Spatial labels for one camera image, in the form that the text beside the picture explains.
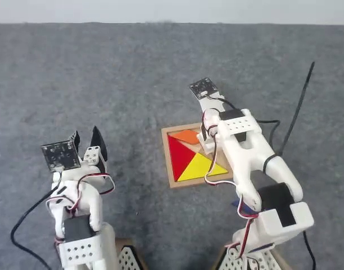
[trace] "circuit board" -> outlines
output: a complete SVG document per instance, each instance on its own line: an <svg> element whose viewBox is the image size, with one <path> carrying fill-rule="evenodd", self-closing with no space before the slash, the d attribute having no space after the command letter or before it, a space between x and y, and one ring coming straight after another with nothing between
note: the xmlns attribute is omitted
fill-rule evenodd
<svg viewBox="0 0 344 270"><path fill-rule="evenodd" d="M41 149L51 173L81 167L73 141L50 143Z"/></svg>
<svg viewBox="0 0 344 270"><path fill-rule="evenodd" d="M189 88L198 100L218 91L217 86L208 77L190 84Z"/></svg>

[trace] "orange triangle piece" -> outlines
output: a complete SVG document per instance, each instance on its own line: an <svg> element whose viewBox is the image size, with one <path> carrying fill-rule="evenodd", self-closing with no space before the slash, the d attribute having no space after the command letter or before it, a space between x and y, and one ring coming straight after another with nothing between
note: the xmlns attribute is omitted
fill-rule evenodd
<svg viewBox="0 0 344 270"><path fill-rule="evenodd" d="M170 136L172 136L172 137L174 137L180 141L189 143L191 145L196 145L199 143L199 140L197 139L197 134L198 134L198 132L196 132L196 131L186 129L184 131L178 132L176 134L172 134Z"/></svg>

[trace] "red triangle piece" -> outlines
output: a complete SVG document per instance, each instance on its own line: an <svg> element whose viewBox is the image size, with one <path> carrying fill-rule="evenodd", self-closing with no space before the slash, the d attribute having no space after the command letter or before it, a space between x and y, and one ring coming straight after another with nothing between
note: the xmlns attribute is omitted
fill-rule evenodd
<svg viewBox="0 0 344 270"><path fill-rule="evenodd" d="M170 149L173 177L174 181L177 181L196 153L185 147L177 139L168 135L167 137Z"/></svg>

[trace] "yellow triangle piece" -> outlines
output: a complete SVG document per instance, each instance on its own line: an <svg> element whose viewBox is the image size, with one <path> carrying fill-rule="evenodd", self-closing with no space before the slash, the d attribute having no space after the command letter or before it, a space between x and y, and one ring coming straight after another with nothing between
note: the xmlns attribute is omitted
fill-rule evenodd
<svg viewBox="0 0 344 270"><path fill-rule="evenodd" d="M205 156L202 156L200 153L196 153L191 162L185 168L184 172L178 178L177 182L204 177L210 168L211 162L212 161ZM209 176L216 176L224 173L228 173L228 171L220 165L215 164L215 167Z"/></svg>

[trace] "white wall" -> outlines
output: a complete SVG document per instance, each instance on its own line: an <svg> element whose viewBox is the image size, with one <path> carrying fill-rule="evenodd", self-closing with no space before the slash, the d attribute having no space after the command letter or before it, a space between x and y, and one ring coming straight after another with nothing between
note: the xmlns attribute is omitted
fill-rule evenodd
<svg viewBox="0 0 344 270"><path fill-rule="evenodd" d="M0 0L0 23L344 24L344 0Z"/></svg>

